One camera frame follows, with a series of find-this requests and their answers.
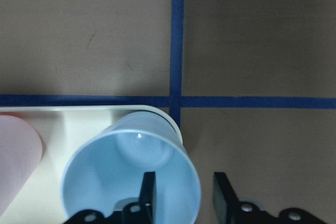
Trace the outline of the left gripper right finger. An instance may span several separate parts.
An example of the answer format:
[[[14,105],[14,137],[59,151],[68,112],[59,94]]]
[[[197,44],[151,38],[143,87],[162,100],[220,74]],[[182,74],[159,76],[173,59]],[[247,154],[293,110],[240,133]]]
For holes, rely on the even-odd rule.
[[[300,208],[284,209],[275,217],[251,201],[240,200],[224,172],[214,173],[213,204],[219,223],[325,223]]]

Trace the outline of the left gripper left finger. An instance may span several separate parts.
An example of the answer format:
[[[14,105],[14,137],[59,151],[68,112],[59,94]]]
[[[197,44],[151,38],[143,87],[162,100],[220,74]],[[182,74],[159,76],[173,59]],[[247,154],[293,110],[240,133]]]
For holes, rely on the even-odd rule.
[[[155,172],[143,174],[139,198],[115,210],[108,217],[93,209],[85,209],[71,216],[65,223],[154,223]]]

